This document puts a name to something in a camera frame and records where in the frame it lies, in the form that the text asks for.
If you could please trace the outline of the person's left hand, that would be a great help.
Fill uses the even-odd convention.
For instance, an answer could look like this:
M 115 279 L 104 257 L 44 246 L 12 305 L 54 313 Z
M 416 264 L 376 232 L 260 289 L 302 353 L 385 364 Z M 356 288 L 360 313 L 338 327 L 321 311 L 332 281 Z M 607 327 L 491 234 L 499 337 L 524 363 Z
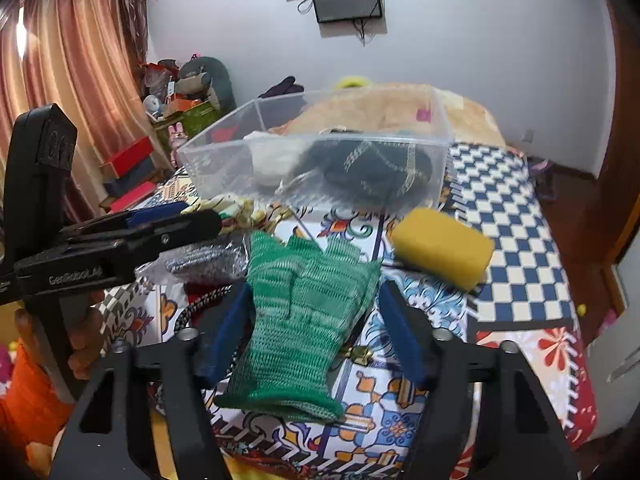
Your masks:
M 80 380 L 89 379 L 93 363 L 99 359 L 104 343 L 101 332 L 102 314 L 94 307 L 104 299 L 104 291 L 95 290 L 90 297 L 86 316 L 70 331 L 70 344 L 74 353 L 68 359 L 68 366 Z M 19 308 L 14 313 L 14 322 L 22 345 L 32 362 L 43 368 L 40 344 L 35 338 L 34 319 L 24 308 Z

